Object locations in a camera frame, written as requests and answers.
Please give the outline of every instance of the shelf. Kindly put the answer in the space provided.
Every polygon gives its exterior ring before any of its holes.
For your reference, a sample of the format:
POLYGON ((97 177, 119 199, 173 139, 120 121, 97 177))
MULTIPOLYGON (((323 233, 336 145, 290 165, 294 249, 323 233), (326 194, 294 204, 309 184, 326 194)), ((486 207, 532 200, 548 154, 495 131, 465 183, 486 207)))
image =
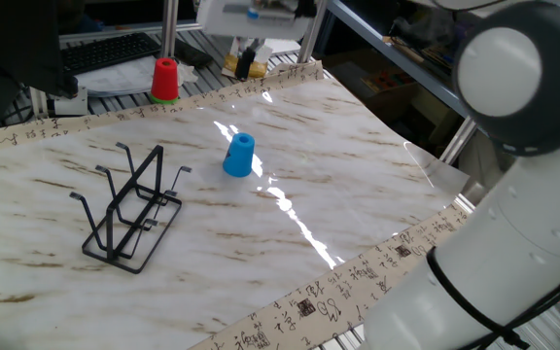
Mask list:
POLYGON ((356 15, 354 11, 340 0, 330 0, 328 3, 328 10, 358 33, 363 39, 373 45, 374 48, 388 57, 388 59, 401 67, 402 70, 407 72, 407 74, 439 98, 448 107, 464 118, 468 116, 453 90, 443 84, 438 78, 434 77, 429 71, 393 48, 392 45, 384 43, 382 34, 373 29, 371 25, 356 15))

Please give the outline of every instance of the black keyboard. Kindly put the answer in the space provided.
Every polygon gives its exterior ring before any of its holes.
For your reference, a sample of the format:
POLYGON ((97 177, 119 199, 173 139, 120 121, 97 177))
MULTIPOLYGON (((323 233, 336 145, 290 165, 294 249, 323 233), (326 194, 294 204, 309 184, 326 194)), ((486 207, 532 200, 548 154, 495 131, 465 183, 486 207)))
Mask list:
POLYGON ((64 74, 76 75, 158 53, 161 45, 145 33, 101 40, 61 52, 64 74))

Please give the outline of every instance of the yellow object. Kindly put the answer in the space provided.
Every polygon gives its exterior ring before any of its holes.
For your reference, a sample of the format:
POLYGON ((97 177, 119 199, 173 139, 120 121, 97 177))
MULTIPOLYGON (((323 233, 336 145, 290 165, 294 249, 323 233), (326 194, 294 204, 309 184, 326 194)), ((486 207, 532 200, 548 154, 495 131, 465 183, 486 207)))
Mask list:
MULTIPOLYGON (((234 71, 237 68, 238 61, 239 59, 236 56, 234 56, 232 53, 229 53, 224 58, 224 68, 226 68, 227 70, 232 72, 232 74, 234 74, 234 71)), ((248 78, 262 78, 266 73, 267 73, 267 62, 260 63, 254 61, 250 66, 250 72, 248 73, 248 78)))

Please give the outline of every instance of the marble table surface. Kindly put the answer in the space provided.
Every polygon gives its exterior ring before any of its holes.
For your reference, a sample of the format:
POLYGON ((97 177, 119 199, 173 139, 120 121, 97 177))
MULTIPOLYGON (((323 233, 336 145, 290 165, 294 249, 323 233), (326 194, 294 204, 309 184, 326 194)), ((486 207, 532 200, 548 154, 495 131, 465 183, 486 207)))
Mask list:
MULTIPOLYGON (((466 180, 334 80, 0 150, 0 337, 31 350, 187 349, 435 214, 466 180), (243 179, 222 169, 238 131, 257 142, 243 179), (136 165, 163 146, 165 189, 192 168, 175 189, 183 208, 139 275, 82 254, 88 220, 68 196, 83 194, 102 217, 111 195, 94 166, 110 168, 117 188, 129 176, 117 142, 136 165)), ((140 203, 129 196, 123 214, 140 203)))

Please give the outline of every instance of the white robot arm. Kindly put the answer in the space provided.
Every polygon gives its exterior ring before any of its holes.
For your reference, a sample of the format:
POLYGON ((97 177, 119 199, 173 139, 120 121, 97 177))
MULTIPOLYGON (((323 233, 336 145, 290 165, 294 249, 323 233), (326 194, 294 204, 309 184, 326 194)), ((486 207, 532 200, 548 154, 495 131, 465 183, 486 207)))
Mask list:
POLYGON ((360 350, 462 349, 490 334, 443 288, 446 279, 497 326, 560 285, 560 5, 494 13, 456 62, 455 88, 471 118, 519 159, 433 259, 370 310, 360 350))

